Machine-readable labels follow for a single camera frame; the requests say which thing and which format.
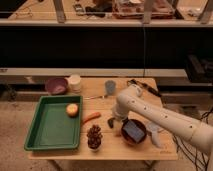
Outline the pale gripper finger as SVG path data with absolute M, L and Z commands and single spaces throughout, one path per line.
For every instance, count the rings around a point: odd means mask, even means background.
M 122 129 L 122 122 L 121 121 L 114 121 L 114 133 L 115 136 L 121 136 L 121 129 Z

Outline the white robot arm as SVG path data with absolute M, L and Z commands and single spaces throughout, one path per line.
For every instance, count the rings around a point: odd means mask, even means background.
M 135 112 L 179 136 L 206 155 L 213 152 L 213 126 L 200 120 L 153 105 L 141 98 L 142 89 L 131 84 L 116 96 L 112 114 L 117 120 L 124 120 L 129 112 Z

